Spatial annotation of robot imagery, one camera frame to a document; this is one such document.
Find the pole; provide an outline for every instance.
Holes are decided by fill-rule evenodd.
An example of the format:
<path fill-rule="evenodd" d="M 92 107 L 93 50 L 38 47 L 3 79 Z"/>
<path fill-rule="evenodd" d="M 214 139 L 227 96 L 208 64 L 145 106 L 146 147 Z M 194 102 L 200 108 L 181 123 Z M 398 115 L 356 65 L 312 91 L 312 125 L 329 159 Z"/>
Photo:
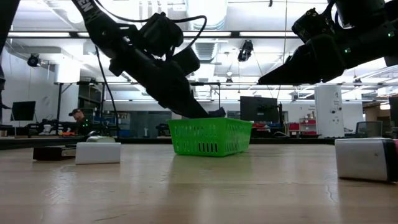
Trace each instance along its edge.
<path fill-rule="evenodd" d="M 218 109 L 221 109 L 221 84 L 218 83 Z"/>
<path fill-rule="evenodd" d="M 55 125 L 56 135 L 58 135 L 58 129 L 59 129 L 59 126 L 60 126 L 62 86 L 63 86 L 63 83 L 60 83 L 59 84 L 59 88 L 58 88 L 57 125 Z"/>
<path fill-rule="evenodd" d="M 284 119 L 283 119 L 284 112 L 282 110 L 282 103 L 279 103 L 278 108 L 279 108 L 279 126 L 280 126 L 280 128 L 282 128 L 285 131 L 285 129 L 284 129 Z"/>
<path fill-rule="evenodd" d="M 102 118 L 104 113 L 104 101 L 105 101 L 105 84 L 102 83 L 102 93 L 101 93 L 101 108 L 99 111 L 99 121 L 102 124 Z"/>

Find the black monitor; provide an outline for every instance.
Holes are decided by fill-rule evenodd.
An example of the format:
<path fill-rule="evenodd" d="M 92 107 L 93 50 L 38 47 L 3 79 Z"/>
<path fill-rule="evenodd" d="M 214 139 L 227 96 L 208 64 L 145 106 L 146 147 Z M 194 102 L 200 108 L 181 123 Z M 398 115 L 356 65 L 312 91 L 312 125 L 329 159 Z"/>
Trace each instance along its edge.
<path fill-rule="evenodd" d="M 33 121 L 36 101 L 13 102 L 11 121 Z"/>
<path fill-rule="evenodd" d="M 278 99 L 241 96 L 241 120 L 279 123 Z"/>

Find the cap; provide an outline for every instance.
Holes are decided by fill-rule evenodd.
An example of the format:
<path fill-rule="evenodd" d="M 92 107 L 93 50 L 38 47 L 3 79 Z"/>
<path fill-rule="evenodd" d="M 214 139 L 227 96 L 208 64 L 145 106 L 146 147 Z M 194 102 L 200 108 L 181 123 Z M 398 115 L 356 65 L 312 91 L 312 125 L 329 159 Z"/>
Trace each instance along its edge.
<path fill-rule="evenodd" d="M 80 112 L 80 110 L 79 109 L 73 109 L 73 111 L 69 113 L 69 116 L 73 116 L 77 112 Z"/>

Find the ceiling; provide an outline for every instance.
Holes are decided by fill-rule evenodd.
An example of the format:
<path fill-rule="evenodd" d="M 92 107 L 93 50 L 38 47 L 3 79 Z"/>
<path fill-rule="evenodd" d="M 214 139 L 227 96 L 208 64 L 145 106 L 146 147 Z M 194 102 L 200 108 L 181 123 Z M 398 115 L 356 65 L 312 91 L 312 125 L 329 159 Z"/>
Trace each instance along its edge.
<path fill-rule="evenodd" d="M 272 7 L 268 1 L 256 0 L 200 0 L 203 4 L 196 5 L 195 10 L 190 10 L 186 2 L 189 0 L 159 0 L 159 1 L 129 1 L 129 0 L 102 0 L 104 7 L 111 12 L 128 17 L 129 19 L 141 19 L 152 14 L 153 7 L 158 11 L 166 11 L 172 19 L 181 19 L 197 14 L 205 14 L 210 23 L 207 29 L 218 30 L 290 30 L 292 24 L 306 10 L 317 8 L 321 12 L 326 7 L 326 0 L 274 0 Z M 183 30 L 191 30 L 195 24 L 179 24 Z M 78 11 L 70 0 L 21 0 L 16 18 L 12 26 L 14 31 L 85 31 L 84 23 L 81 22 Z M 262 74 L 265 74 L 278 66 L 282 65 L 283 59 L 292 54 L 293 51 L 302 44 L 299 39 L 251 39 L 254 44 L 254 54 L 244 63 L 238 63 L 237 53 L 244 39 L 199 39 L 198 42 L 211 41 L 213 44 L 204 44 L 206 47 L 214 49 L 214 59 L 210 64 L 203 64 L 202 71 L 197 71 L 192 80 L 207 78 L 209 82 L 225 82 L 227 72 L 232 72 L 234 82 L 256 82 Z M 187 42 L 177 49 L 177 52 L 188 45 Z M 18 51 L 21 46 L 29 47 L 60 47 L 68 52 L 68 56 L 78 60 L 82 64 L 81 76 L 95 77 L 101 79 L 100 69 L 97 58 L 90 54 L 93 52 L 94 45 L 90 40 L 85 39 L 14 39 L 12 46 Z M 101 56 L 101 61 L 105 68 L 109 66 L 106 56 Z M 388 80 L 394 82 L 394 77 L 398 77 L 398 69 L 386 69 L 383 59 L 360 65 L 354 69 L 347 70 L 341 77 L 331 82 L 352 82 L 353 77 L 364 77 L 363 82 L 378 83 Z M 373 71 L 371 78 L 366 78 Z M 110 82 L 125 82 L 123 78 L 116 78 L 106 69 L 106 75 Z M 297 75 L 302 75 L 303 71 L 298 71 Z M 248 87 L 248 94 L 255 90 Z M 364 93 L 369 93 L 370 87 L 364 88 Z M 292 90 L 283 90 L 289 96 Z"/>

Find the white ceiling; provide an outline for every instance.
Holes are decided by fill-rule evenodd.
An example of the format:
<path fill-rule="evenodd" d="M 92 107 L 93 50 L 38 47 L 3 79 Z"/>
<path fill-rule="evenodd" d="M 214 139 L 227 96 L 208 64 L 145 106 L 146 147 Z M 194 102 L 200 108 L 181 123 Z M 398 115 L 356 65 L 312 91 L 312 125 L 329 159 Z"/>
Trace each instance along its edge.
<path fill-rule="evenodd" d="M 214 0 L 197 0 L 206 2 Z M 129 17 L 130 19 L 139 19 L 143 14 L 142 1 L 139 12 L 126 11 L 130 9 L 131 2 L 128 0 L 102 0 L 106 8 L 120 16 Z M 159 7 L 165 9 L 165 1 L 158 1 Z M 253 0 L 230 0 L 228 1 L 227 14 L 225 19 L 224 30 L 290 30 L 294 21 L 299 18 L 306 10 L 310 8 L 317 8 L 321 12 L 326 7 L 326 0 L 288 0 L 276 1 L 273 6 L 268 7 L 268 1 L 253 1 Z M 212 14 L 218 13 L 215 7 L 207 6 L 202 11 L 206 16 L 211 17 Z M 167 1 L 167 14 L 172 19 L 181 19 L 186 17 L 184 0 Z M 82 22 L 74 23 L 77 19 L 76 9 L 70 0 L 21 0 L 18 8 L 16 18 L 13 23 L 14 31 L 70 31 L 70 30 L 85 30 Z M 183 30 L 189 29 L 188 24 L 182 24 Z M 210 81 L 225 81 L 226 72 L 233 73 L 235 80 L 245 80 L 247 82 L 256 82 L 257 79 L 279 65 L 282 65 L 283 57 L 291 54 L 299 45 L 299 39 L 252 39 L 254 44 L 255 55 L 244 63 L 238 63 L 236 60 L 238 49 L 243 43 L 244 39 L 220 39 L 223 43 L 218 44 L 218 50 L 213 63 L 215 63 L 214 74 L 210 75 Z M 33 47 L 61 47 L 67 52 L 71 53 L 74 59 L 79 60 L 84 66 L 81 71 L 82 76 L 100 77 L 98 61 L 94 55 L 88 55 L 87 51 L 82 52 L 81 46 L 84 49 L 92 47 L 89 40 L 82 39 L 18 39 L 13 40 L 13 45 L 25 45 Z M 104 56 L 102 63 L 105 68 L 108 67 L 109 62 Z M 383 59 L 369 62 L 361 65 L 355 69 L 345 72 L 342 77 L 337 78 L 334 82 L 344 82 L 349 79 L 352 80 L 354 75 L 361 76 L 375 70 L 385 67 Z M 112 81 L 123 81 L 123 79 L 115 79 L 113 74 L 106 69 L 106 75 Z M 383 73 L 383 78 L 380 75 L 367 79 L 367 82 L 382 82 L 383 80 L 396 75 L 396 73 Z"/>

